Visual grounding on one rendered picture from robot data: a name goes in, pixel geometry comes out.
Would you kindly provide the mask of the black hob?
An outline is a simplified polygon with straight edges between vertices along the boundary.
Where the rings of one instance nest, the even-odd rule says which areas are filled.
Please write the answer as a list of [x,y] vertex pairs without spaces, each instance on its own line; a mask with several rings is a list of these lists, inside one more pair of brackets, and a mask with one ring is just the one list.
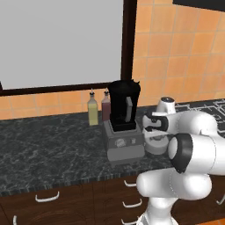
[[225,137],[225,99],[176,103],[176,112],[202,111],[213,115],[217,121],[218,134]]

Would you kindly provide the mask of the yellow oil bottle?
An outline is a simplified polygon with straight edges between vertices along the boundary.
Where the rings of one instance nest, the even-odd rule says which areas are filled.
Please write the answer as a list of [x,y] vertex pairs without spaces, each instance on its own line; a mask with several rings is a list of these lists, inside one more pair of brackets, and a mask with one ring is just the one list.
[[88,117],[89,124],[95,126],[98,124],[98,102],[95,99],[94,91],[90,92],[90,100],[88,101]]

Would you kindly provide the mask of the dark framed window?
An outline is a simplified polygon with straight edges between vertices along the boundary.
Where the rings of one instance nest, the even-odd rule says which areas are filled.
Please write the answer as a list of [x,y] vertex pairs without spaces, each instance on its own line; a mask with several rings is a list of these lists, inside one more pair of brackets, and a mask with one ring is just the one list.
[[137,0],[0,0],[0,96],[132,78]]

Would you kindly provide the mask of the dark wood drawer front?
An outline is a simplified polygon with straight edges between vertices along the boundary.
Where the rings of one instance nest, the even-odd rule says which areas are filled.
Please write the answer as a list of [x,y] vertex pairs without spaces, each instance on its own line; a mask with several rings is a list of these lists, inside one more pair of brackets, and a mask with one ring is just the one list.
[[124,221],[134,221],[140,218],[141,214],[100,214],[95,218],[95,225],[122,225],[121,219]]
[[[125,208],[122,201],[126,204],[136,204],[142,199],[142,205],[134,208]],[[134,214],[142,213],[147,206],[148,200],[140,194],[102,194],[95,198],[95,211],[98,214],[116,214],[121,212],[133,212]]]
[[136,183],[136,176],[126,176],[123,178],[108,179],[105,181],[98,181],[93,183],[93,192],[95,194],[115,194],[116,192],[121,193],[137,193],[136,187],[127,187],[124,184],[124,180],[128,183]]
[[[35,201],[35,195],[38,195],[39,199],[45,199],[53,197],[60,192],[60,197],[57,200],[38,203]],[[92,185],[72,185],[64,187],[56,187],[48,190],[41,190],[37,192],[25,192],[16,195],[0,198],[0,204],[5,210],[19,210],[23,208],[35,208],[35,207],[61,207],[70,203],[75,203],[81,206],[83,201],[92,203]]]

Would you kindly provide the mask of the dark wood cupboard door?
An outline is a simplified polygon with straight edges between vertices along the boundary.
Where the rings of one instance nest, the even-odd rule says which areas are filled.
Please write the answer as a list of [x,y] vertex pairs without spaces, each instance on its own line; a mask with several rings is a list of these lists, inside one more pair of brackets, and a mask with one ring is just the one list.
[[172,217],[179,225],[196,225],[202,222],[225,218],[225,176],[211,176],[212,191],[203,200],[178,200],[172,210]]
[[16,211],[6,213],[10,224],[13,225],[13,216],[17,216],[18,225],[95,225],[92,218],[73,213],[70,211],[48,211],[48,212],[34,212],[31,211]]

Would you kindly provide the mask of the black blender jar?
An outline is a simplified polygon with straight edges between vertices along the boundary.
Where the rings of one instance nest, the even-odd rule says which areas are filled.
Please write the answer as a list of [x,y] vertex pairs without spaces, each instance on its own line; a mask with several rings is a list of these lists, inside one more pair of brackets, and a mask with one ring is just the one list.
[[134,80],[118,80],[108,85],[111,98],[110,121],[114,132],[136,129],[135,115],[141,86]]

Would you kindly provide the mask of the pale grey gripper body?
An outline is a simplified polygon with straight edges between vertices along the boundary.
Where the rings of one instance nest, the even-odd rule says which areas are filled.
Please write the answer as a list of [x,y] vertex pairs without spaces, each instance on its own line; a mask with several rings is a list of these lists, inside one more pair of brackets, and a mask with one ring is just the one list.
[[158,135],[145,138],[145,150],[153,155],[161,155],[167,150],[169,138],[166,135]]

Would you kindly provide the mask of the grey blender base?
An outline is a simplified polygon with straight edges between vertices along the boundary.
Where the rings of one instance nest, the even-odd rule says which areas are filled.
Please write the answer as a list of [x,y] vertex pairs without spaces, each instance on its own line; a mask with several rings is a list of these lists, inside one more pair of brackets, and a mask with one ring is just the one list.
[[139,125],[136,129],[114,132],[111,122],[105,120],[102,129],[105,151],[112,167],[134,163],[145,156],[144,138]]

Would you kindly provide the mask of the dark range hood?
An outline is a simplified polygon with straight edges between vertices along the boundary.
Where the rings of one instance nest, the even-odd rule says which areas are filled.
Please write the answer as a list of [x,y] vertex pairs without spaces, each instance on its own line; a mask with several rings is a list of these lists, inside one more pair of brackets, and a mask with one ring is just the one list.
[[173,4],[225,12],[225,0],[172,0]]

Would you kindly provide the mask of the red sauce bottle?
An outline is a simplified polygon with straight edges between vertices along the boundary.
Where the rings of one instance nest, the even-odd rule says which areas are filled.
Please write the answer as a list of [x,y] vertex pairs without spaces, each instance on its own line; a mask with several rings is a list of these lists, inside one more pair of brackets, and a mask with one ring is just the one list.
[[104,91],[104,98],[101,102],[102,106],[102,121],[110,119],[111,101],[109,99],[109,91]]

